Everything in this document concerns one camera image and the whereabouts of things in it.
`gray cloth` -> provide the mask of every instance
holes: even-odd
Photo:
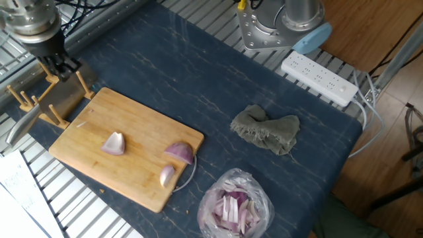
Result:
[[[299,119],[291,115],[269,120],[259,105],[249,105],[233,119],[231,130],[247,142],[270,149],[276,155],[285,155],[297,143]]]

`clear plastic bag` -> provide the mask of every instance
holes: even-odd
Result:
[[[250,228],[244,235],[217,226],[213,211],[224,189],[225,181],[232,182],[238,188],[247,191],[247,196],[254,201],[254,207],[260,221]],[[198,208],[197,220],[205,238],[259,238],[269,228],[274,218],[274,207],[263,188],[253,179],[252,175],[240,169],[231,169],[222,175],[219,180],[207,190]]]

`power socket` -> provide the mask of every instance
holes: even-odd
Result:
[[[347,106],[358,88],[313,60],[293,51],[283,62],[282,70],[340,106]]]

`blue table mat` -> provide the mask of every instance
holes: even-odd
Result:
[[[265,237],[307,237],[362,132],[357,120],[152,1],[78,56],[98,73],[94,91],[108,87],[205,135],[193,181],[173,194],[160,214],[67,166],[144,237],[200,237],[200,200],[235,167],[252,173],[275,207]],[[29,94],[39,96],[47,86],[40,82]],[[68,120],[88,102],[84,99]],[[274,155],[230,130],[232,119],[249,104],[260,105],[270,119],[299,117],[291,154]],[[17,103],[5,112],[15,120],[24,115]],[[30,131],[46,149],[61,133],[41,120]],[[187,167],[180,184],[191,171]]]

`black cable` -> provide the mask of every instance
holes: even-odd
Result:
[[[411,29],[418,23],[418,21],[423,17],[423,13],[421,13],[416,20],[414,20],[414,22],[407,28],[407,30],[404,32],[404,34],[399,38],[399,40],[397,41],[397,43],[391,48],[391,50],[389,50],[388,54],[386,54],[386,56],[380,61],[380,63],[378,63],[376,65],[376,67],[374,67],[369,74],[372,75],[375,73],[375,71],[377,69],[379,69],[382,65],[385,65],[386,62],[384,63],[384,61],[392,54],[392,52],[398,47],[398,45],[401,43],[401,41],[404,40],[405,36],[411,31]]]
[[[250,0],[250,7],[252,10],[257,10],[257,8],[262,4],[263,0]]]
[[[421,56],[423,54],[423,50],[420,50],[415,56],[413,56],[413,58],[411,58],[410,60],[408,60],[403,66],[401,66],[401,69],[404,68],[405,66],[407,66],[408,64],[410,64],[411,62],[413,62],[415,59],[417,59],[419,56]],[[388,63],[390,63],[391,60],[386,61],[385,63],[383,63],[381,66],[384,66]],[[380,75],[375,75],[375,76],[371,76],[372,78],[376,79],[378,78]]]
[[[84,0],[84,6],[88,6],[87,0]],[[82,21],[84,20],[84,18],[87,16],[86,14],[87,9],[83,9],[82,10],[82,15],[79,18],[79,20],[73,25],[72,29],[65,35],[65,37],[70,36],[72,33],[74,33],[77,29],[78,26],[82,23]]]
[[[423,50],[420,50],[415,56],[413,56],[413,58],[411,58],[410,60],[408,60],[402,67],[407,66],[409,63],[411,63],[413,60],[417,59],[418,56],[421,56],[423,54]],[[388,63],[390,63],[392,60],[388,60],[385,63],[382,63],[380,66],[384,66],[387,65]]]
[[[105,0],[101,0],[100,2],[98,2],[98,3],[97,3],[97,5],[96,5],[96,7],[98,7],[98,6],[102,5],[102,4],[104,3],[104,1],[105,1]],[[72,23],[76,22],[76,21],[77,21],[77,20],[79,20],[79,19],[83,19],[83,18],[85,18],[88,14],[92,13],[93,11],[95,11],[95,9],[91,9],[90,11],[88,11],[88,13],[86,13],[86,14],[84,14],[84,15],[81,15],[80,17],[77,17],[76,19],[70,20],[68,23],[63,24],[62,26],[69,25],[69,24],[72,24]]]
[[[79,11],[79,7],[76,7],[75,12],[73,13],[69,22],[71,22],[72,20],[75,20],[75,17],[77,17],[77,15],[78,15],[78,11]],[[63,30],[63,32],[65,32],[70,27],[70,24],[63,24],[62,26],[64,26],[64,28],[62,30]]]
[[[106,7],[113,6],[113,5],[117,4],[117,2],[119,2],[120,0],[114,0],[113,2],[104,4],[104,5],[101,5],[101,6],[78,5],[78,4],[71,3],[70,1],[66,1],[66,0],[56,0],[56,1],[59,2],[59,3],[63,3],[63,4],[66,4],[66,5],[72,6],[72,7],[80,7],[82,9],[94,9],[95,10],[95,9],[103,9],[103,8],[106,8]]]

